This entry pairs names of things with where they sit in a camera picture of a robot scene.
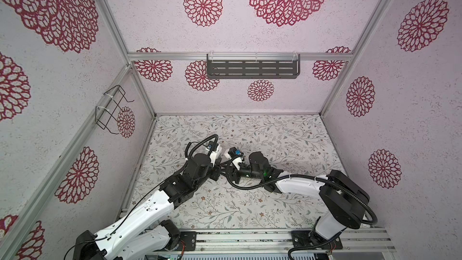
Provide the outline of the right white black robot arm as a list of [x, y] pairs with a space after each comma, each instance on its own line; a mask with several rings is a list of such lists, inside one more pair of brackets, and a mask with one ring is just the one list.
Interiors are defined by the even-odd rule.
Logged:
[[340, 170], [328, 175], [309, 176], [292, 174], [270, 165], [262, 152], [244, 154], [235, 148], [225, 152], [221, 164], [228, 182], [240, 190], [263, 188], [270, 193], [296, 194], [321, 199], [328, 211], [315, 223], [311, 235], [328, 240], [345, 229], [374, 225], [377, 221], [368, 207], [370, 197]]

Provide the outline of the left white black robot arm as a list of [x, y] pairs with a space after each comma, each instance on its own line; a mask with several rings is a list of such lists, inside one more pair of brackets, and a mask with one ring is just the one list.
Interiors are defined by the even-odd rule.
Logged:
[[196, 154], [184, 170], [164, 180], [126, 216], [96, 233], [85, 231], [72, 249], [75, 260], [135, 260], [144, 254], [175, 249], [180, 231], [167, 216], [190, 200], [208, 180], [217, 180], [216, 153]]

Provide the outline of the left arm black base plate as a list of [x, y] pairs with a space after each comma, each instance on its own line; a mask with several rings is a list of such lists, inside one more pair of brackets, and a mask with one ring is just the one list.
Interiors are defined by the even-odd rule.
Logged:
[[196, 250], [197, 243], [197, 232], [196, 231], [186, 231], [180, 232], [172, 239], [172, 246], [169, 248], [170, 251], [177, 252], [192, 252]]

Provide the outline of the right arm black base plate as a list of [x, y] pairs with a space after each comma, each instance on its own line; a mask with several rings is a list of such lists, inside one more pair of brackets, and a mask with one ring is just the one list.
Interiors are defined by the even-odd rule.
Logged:
[[337, 235], [332, 239], [324, 239], [311, 230], [297, 230], [291, 232], [292, 244], [295, 249], [301, 250], [341, 250], [343, 244]]

